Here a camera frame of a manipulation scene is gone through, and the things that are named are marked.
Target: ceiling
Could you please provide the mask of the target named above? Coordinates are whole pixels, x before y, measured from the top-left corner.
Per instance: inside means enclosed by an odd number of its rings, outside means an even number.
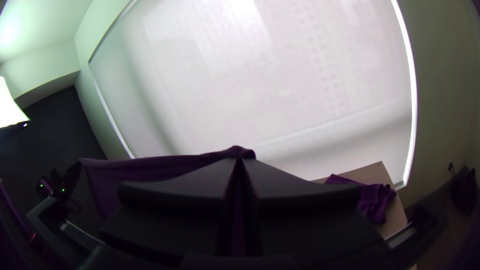
[[[72,39],[91,2],[7,0],[0,15],[0,64],[28,51]]]

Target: lampshade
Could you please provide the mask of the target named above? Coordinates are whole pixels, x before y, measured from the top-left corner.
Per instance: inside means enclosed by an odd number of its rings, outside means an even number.
[[[12,98],[5,78],[0,76],[0,128],[29,120]]]

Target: white wall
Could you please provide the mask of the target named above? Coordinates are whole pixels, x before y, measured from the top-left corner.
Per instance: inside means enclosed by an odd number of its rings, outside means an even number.
[[[75,84],[75,81],[77,81],[79,73],[80,70],[42,84],[15,98],[15,102],[20,107],[20,109],[24,109],[34,104],[35,102],[50,96],[53,93],[56,93],[67,87],[71,87]]]
[[[475,132],[473,134],[474,142],[470,147],[470,152],[468,159],[466,161],[466,165],[471,168],[476,168],[476,183],[480,187],[480,107],[477,112],[477,123],[475,125]]]
[[[480,90],[475,29],[464,0],[398,0],[415,62],[418,122],[404,207],[450,178],[450,160],[465,165]]]
[[[0,16],[0,63],[26,52],[72,40],[91,2],[7,1]]]
[[[0,67],[0,75],[5,77],[11,96],[16,99],[41,85],[79,70],[75,44],[69,39],[4,62]]]
[[[90,126],[109,159],[128,159],[129,156],[102,106],[90,74],[88,60],[128,2],[129,0],[93,0],[74,38],[81,70],[75,87]]]

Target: wooden desk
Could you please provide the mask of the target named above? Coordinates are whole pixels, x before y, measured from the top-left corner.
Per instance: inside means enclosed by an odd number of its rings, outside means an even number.
[[[387,169],[385,169],[384,163],[381,161],[338,175],[364,184],[388,184],[392,188],[394,186]],[[327,178],[328,177],[314,180],[313,182],[324,183]],[[383,238],[396,233],[407,225],[407,216],[405,215],[404,207],[398,195],[387,207],[385,217],[385,224],[376,225],[376,229]]]

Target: curtain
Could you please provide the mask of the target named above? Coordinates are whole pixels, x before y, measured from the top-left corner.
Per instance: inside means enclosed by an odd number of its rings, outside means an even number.
[[[413,58],[395,0],[142,0],[90,70],[131,157],[232,145],[306,180],[408,178]]]

